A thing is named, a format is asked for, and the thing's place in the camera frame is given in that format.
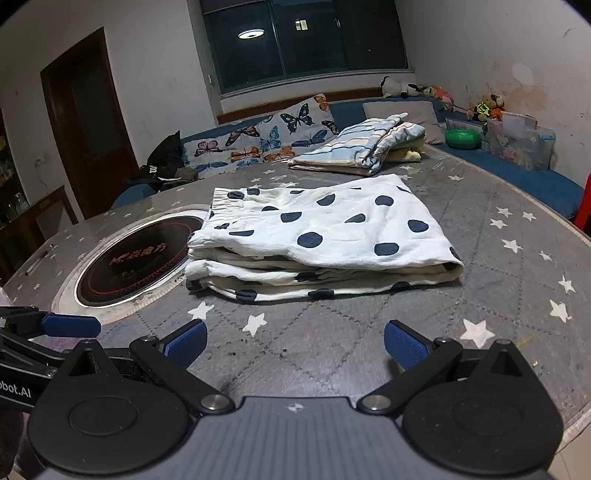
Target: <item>white fabric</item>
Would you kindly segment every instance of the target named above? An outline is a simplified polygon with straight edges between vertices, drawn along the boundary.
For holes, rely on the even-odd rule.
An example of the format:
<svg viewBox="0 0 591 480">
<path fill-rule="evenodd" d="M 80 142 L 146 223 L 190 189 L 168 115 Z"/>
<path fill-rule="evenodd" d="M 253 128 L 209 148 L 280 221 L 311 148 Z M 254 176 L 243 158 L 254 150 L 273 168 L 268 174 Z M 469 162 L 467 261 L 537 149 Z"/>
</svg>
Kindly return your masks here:
<svg viewBox="0 0 591 480">
<path fill-rule="evenodd" d="M 216 189 L 188 245 L 188 280 L 247 301 L 437 284 L 463 269 L 396 175 L 312 190 Z"/>
<path fill-rule="evenodd" d="M 391 148 L 399 147 L 425 135 L 424 127 L 407 122 L 408 114 L 392 115 L 387 119 L 371 118 L 345 128 L 335 139 L 321 148 L 292 158 L 290 168 L 322 167 L 324 171 L 363 170 L 367 175 L 377 173 Z"/>
</svg>

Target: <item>plush toy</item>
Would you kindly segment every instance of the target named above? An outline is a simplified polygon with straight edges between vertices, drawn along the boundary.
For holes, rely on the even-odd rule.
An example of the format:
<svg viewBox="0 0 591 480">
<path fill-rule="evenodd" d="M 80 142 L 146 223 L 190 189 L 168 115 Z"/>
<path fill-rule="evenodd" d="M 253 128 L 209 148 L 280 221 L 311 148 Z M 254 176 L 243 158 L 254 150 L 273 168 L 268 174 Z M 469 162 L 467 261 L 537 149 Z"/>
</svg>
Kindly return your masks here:
<svg viewBox="0 0 591 480">
<path fill-rule="evenodd" d="M 421 95 L 415 87 L 416 85 L 409 85 L 408 83 L 399 83 L 392 77 L 384 77 L 381 83 L 382 93 L 384 98 L 388 97 L 418 97 Z"/>
</svg>

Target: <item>striped towel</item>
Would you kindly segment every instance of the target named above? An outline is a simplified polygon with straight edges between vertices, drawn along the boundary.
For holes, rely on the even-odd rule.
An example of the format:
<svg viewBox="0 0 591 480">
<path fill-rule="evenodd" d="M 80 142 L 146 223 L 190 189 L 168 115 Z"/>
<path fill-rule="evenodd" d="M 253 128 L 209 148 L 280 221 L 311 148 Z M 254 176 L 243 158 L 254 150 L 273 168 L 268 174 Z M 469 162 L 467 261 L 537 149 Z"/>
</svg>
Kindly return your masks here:
<svg viewBox="0 0 591 480">
<path fill-rule="evenodd" d="M 407 122 L 407 118 L 407 113 L 401 113 L 345 128 L 318 150 L 292 158 L 289 168 L 372 176 L 379 172 L 391 148 L 425 136 L 424 127 Z"/>
</svg>

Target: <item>window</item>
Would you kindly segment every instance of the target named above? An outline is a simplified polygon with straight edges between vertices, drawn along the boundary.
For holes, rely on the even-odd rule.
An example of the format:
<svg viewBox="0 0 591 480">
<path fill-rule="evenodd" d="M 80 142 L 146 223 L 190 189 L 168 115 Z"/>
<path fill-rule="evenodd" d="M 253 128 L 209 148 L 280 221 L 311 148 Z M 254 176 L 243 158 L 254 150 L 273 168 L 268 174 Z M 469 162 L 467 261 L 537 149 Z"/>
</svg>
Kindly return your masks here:
<svg viewBox="0 0 591 480">
<path fill-rule="evenodd" d="M 407 66 L 394 0 L 201 2 L 222 93 L 320 73 Z"/>
</svg>

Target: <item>door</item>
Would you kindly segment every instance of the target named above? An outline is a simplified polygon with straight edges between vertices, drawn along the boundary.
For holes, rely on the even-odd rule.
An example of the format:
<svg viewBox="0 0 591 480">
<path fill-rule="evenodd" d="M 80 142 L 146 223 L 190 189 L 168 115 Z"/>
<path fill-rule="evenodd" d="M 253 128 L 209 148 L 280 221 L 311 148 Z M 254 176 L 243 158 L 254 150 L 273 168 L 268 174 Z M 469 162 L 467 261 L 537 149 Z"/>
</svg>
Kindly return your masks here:
<svg viewBox="0 0 591 480">
<path fill-rule="evenodd" d="M 125 129 L 105 33 L 97 30 L 41 72 L 57 148 L 85 218 L 111 208 L 139 172 Z"/>
</svg>

